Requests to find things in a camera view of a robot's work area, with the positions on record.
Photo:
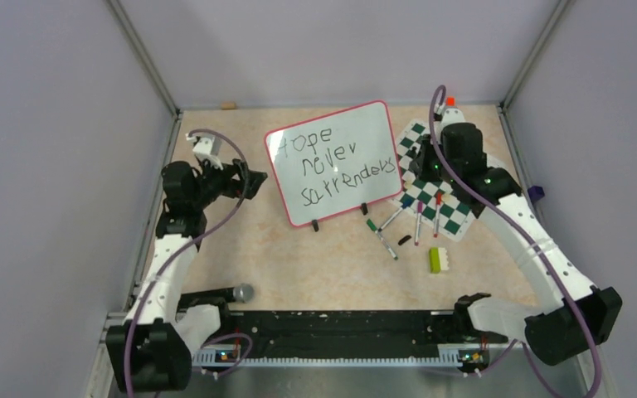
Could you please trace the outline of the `pink framed whiteboard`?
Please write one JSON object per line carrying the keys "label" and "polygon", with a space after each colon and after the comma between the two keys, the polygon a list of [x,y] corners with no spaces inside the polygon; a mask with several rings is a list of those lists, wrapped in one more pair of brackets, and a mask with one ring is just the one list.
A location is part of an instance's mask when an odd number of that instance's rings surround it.
{"label": "pink framed whiteboard", "polygon": [[295,227],[394,197],[403,188],[382,100],[269,131],[264,144]]}

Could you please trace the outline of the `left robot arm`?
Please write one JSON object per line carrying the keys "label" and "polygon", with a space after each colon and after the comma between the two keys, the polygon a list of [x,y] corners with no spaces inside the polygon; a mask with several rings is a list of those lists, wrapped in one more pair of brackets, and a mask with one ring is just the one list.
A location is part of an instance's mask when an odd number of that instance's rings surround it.
{"label": "left robot arm", "polygon": [[193,302],[182,285],[209,227],[205,209],[219,197],[251,200],[268,175],[250,170],[236,158],[216,168],[208,161],[193,167],[184,161],[161,171],[163,211],[155,227],[153,260],[140,295],[122,324],[105,335],[119,390],[138,393],[181,391],[192,374],[192,357],[209,338],[224,342],[233,329],[219,307],[220,294]]}

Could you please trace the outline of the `black marker cap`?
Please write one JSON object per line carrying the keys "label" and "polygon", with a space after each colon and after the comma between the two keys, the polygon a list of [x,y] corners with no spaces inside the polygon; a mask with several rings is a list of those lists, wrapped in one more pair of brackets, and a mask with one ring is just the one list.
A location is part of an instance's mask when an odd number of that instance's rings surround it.
{"label": "black marker cap", "polygon": [[410,235],[405,235],[403,236],[401,239],[399,239],[398,241],[398,245],[404,245],[406,242],[408,242],[411,239]]}

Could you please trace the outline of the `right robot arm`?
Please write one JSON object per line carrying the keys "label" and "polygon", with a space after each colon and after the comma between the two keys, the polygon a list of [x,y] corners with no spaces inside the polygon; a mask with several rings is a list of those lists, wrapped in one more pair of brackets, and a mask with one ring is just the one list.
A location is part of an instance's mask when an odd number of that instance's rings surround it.
{"label": "right robot arm", "polygon": [[465,342],[485,332],[503,335],[549,366],[583,352],[597,359],[622,307],[618,292],[597,287],[562,252],[513,176],[489,165],[481,130],[459,109],[437,107],[428,126],[410,170],[423,182],[447,183],[494,233],[537,297],[530,306],[489,294],[467,296],[453,319],[455,335]]}

